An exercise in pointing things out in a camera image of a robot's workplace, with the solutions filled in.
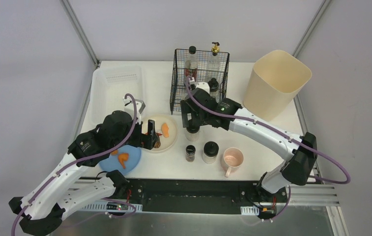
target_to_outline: blue plate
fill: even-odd
[[[122,165],[118,161],[118,155],[120,155],[121,153],[129,154],[129,159],[124,162],[125,169],[122,168]],[[118,154],[111,154],[108,158],[99,162],[99,166],[100,168],[102,168],[102,170],[107,172],[119,170],[119,172],[121,172],[125,176],[138,165],[140,159],[141,148],[125,145],[118,149]]]

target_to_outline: jar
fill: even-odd
[[[215,162],[218,156],[219,146],[217,143],[210,141],[204,145],[202,159],[207,164]]]
[[[199,139],[200,127],[189,126],[186,128],[186,138],[190,142],[197,141]]]
[[[186,147],[186,160],[188,162],[193,162],[195,160],[196,148],[193,145],[188,145]]]

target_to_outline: white plate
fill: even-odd
[[[164,123],[167,123],[169,127],[169,137],[164,138],[164,136],[160,136],[161,145],[159,148],[153,148],[152,150],[146,150],[152,153],[159,153],[164,152],[165,150],[169,149],[177,140],[177,123],[172,119],[170,116],[166,115],[153,115],[150,117],[146,117],[143,119],[143,134],[148,131],[148,120],[151,119],[155,121],[155,131],[157,133],[162,134],[161,126]]]

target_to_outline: white wall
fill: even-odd
[[[372,235],[372,1],[333,1],[299,58],[313,72],[300,92],[308,129],[352,176],[337,187],[348,229]],[[326,161],[319,167],[344,178]]]
[[[99,59],[173,60],[176,48],[210,50],[231,61],[292,53],[322,0],[71,0]]]
[[[8,201],[66,152],[92,72],[58,0],[0,1],[0,236],[15,218]]]

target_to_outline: carrot slice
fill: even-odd
[[[163,132],[164,138],[170,137],[169,126],[167,125],[167,123],[164,123],[163,125],[161,125],[161,131]]]
[[[119,156],[118,156],[118,161],[119,163],[121,164],[122,168],[125,169],[125,161],[127,161],[129,159],[129,154],[127,153],[121,153]]]

